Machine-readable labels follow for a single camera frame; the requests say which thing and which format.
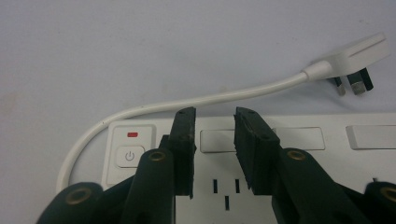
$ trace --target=white plug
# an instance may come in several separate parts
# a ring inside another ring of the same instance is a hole
[[[306,67],[309,81],[342,77],[359,72],[390,55],[385,35],[379,33],[335,49]]]

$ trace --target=gray surface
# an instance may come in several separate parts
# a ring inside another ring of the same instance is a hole
[[[97,120],[135,105],[270,83],[320,54],[384,32],[396,52],[395,1],[8,1],[0,3],[0,223],[33,223],[61,163]],[[339,98],[327,81],[237,105],[263,114],[391,112],[395,57],[368,68],[375,88]],[[170,118],[162,113],[151,118]],[[100,181],[106,133],[73,181]]]

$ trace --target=socket hole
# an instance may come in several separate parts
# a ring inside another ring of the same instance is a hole
[[[218,180],[213,179],[213,193],[218,193]]]
[[[235,191],[236,193],[241,192],[241,189],[239,188],[239,179],[235,179]]]
[[[225,210],[230,211],[230,196],[225,196]]]

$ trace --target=electrical socket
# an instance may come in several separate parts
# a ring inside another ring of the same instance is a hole
[[[396,182],[394,172],[396,154],[391,149],[396,148],[396,142],[391,135],[396,130],[396,113],[262,117],[276,131],[282,147],[310,149],[309,152],[337,183],[363,192],[366,184],[373,181],[373,177],[380,181]],[[116,121],[110,127],[152,125],[155,127],[152,129],[155,132],[152,132],[149,138],[152,137],[152,144],[158,146],[163,134],[170,133],[172,123],[173,119],[133,119]],[[364,135],[365,141],[375,145],[364,147],[362,150],[356,147],[356,143],[350,142],[350,138],[355,139],[355,137],[354,132],[347,131],[347,127],[358,129],[382,127],[387,129],[385,132],[387,134],[370,132]],[[233,148],[233,129],[234,118],[231,116],[196,119],[197,150],[194,156],[193,198],[177,196],[178,224],[277,223],[271,205],[271,196],[255,196],[248,189]],[[114,136],[113,131],[114,129],[109,129],[109,140]],[[218,140],[214,147],[208,144],[208,142],[213,143],[213,138]],[[208,152],[209,148],[217,153]],[[108,183],[113,178],[111,175],[123,174],[109,172],[114,168],[113,163],[116,161],[111,160],[109,156],[113,149],[115,148],[107,145],[107,162],[105,162],[102,181],[104,189],[113,186]],[[126,177],[134,175],[134,170],[128,172]],[[236,190],[235,179],[239,179],[239,193]]]
[[[235,152],[195,153],[194,197],[177,197],[177,223],[277,223],[271,196],[248,189]]]

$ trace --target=power outlet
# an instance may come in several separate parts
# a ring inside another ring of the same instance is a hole
[[[270,196],[254,196],[234,152],[195,154],[194,197],[177,197],[177,223],[276,223]]]
[[[335,182],[359,192],[364,191],[373,177],[396,182],[396,150],[393,150],[396,149],[396,113],[262,117],[279,136],[282,147],[309,149]],[[122,175],[122,178],[134,175],[130,168],[116,167],[117,157],[111,157],[115,155],[112,150],[117,149],[110,144],[114,130],[117,130],[113,127],[152,127],[151,134],[143,135],[139,131],[137,136],[144,137],[142,144],[150,142],[157,147],[163,134],[170,133],[172,123],[172,119],[134,119],[112,123],[102,187],[108,189],[114,185],[109,178],[112,175]],[[233,147],[233,128],[231,116],[197,118],[193,198],[177,196],[178,224],[277,223],[271,196],[254,196],[248,189]],[[375,132],[361,135],[367,128],[374,128]],[[136,128],[126,129],[121,136],[135,132]]]

